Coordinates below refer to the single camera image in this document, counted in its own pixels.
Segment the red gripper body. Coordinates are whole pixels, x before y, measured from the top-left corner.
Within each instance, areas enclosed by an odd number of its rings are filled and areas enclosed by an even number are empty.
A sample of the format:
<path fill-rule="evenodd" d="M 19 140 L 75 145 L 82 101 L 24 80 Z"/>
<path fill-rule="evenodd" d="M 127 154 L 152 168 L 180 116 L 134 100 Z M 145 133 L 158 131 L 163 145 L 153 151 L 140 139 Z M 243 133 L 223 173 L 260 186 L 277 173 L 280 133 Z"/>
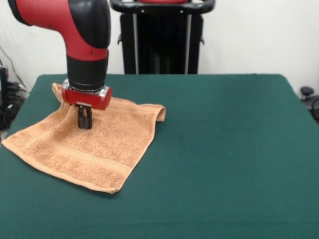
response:
<path fill-rule="evenodd" d="M 104 86 L 98 91 L 78 91 L 70 86 L 68 79 L 63 82 L 61 92 L 65 103 L 89 106 L 96 110 L 105 110 L 112 96 L 111 87 Z"/>

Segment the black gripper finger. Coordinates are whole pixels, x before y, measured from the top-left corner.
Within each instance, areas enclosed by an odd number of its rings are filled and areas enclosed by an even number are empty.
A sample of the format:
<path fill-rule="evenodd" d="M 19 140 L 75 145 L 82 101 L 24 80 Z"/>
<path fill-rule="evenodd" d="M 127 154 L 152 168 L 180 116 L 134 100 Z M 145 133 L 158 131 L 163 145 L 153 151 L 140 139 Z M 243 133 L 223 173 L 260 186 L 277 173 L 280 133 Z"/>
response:
<path fill-rule="evenodd" d="M 86 123 L 85 128 L 91 129 L 92 128 L 92 109 L 91 107 L 86 107 Z"/>
<path fill-rule="evenodd" d="M 78 109 L 78 126 L 80 129 L 86 129 L 86 109 L 84 106 L 79 106 Z"/>

